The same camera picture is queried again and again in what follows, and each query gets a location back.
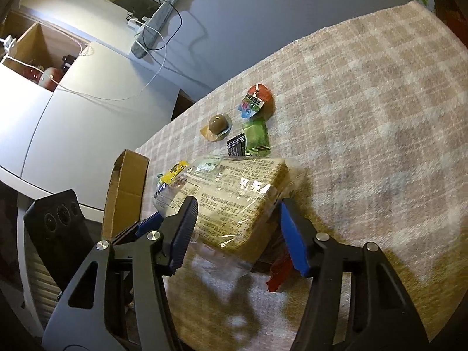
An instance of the cardboard box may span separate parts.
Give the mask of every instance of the cardboard box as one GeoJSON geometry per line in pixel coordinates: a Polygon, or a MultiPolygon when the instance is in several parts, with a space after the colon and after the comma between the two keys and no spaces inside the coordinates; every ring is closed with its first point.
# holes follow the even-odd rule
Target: cardboard box
{"type": "Polygon", "coordinates": [[[140,220],[148,163],[149,158],[128,149],[115,161],[104,206],[103,239],[114,238],[140,220]]]}

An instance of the gray cloth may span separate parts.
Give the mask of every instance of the gray cloth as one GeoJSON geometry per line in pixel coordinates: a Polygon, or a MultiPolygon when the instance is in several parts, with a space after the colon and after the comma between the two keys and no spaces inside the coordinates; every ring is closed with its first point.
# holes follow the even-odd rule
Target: gray cloth
{"type": "MultiPolygon", "coordinates": [[[[166,1],[170,2],[172,5],[175,5],[178,0],[166,0],[166,1]]],[[[170,14],[174,10],[171,4],[165,4],[163,2],[161,6],[159,7],[159,9],[156,11],[156,13],[153,14],[153,16],[149,19],[149,21],[147,22],[147,25],[157,30],[158,32],[160,32],[164,24],[169,19],[170,14]]],[[[137,41],[140,44],[145,44],[148,48],[152,49],[154,48],[154,45],[158,42],[160,37],[155,31],[151,29],[143,30],[143,28],[144,27],[142,26],[139,29],[139,35],[137,37],[137,41]]],[[[132,45],[132,53],[137,58],[144,58],[144,56],[147,54],[146,51],[144,51],[142,47],[136,42],[132,45]]]]}

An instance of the brown round candy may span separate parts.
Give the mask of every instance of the brown round candy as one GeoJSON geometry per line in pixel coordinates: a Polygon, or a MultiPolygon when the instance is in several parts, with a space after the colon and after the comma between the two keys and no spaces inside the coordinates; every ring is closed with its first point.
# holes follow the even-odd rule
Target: brown round candy
{"type": "Polygon", "coordinates": [[[208,129],[214,135],[218,135],[221,132],[225,131],[226,129],[228,129],[228,126],[228,121],[221,114],[214,115],[208,123],[208,129]]]}

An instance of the green snack packet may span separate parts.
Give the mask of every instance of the green snack packet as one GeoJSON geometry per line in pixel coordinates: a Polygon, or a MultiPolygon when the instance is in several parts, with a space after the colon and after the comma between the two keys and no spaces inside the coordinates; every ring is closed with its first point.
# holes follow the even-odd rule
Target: green snack packet
{"type": "Polygon", "coordinates": [[[270,154],[270,141],[264,118],[248,121],[242,125],[245,135],[245,155],[266,157],[270,154]]]}

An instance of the plastic wrap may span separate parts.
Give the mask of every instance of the plastic wrap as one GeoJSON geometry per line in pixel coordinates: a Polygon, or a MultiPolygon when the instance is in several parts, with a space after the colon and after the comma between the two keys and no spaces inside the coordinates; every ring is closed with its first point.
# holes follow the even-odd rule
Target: plastic wrap
{"type": "Polygon", "coordinates": [[[192,246],[212,263],[211,273],[232,280],[247,273],[263,253],[278,226],[268,220],[273,209],[304,175],[289,159],[206,156],[155,195],[154,206],[166,217],[178,212],[186,196],[195,196],[192,246]]]}

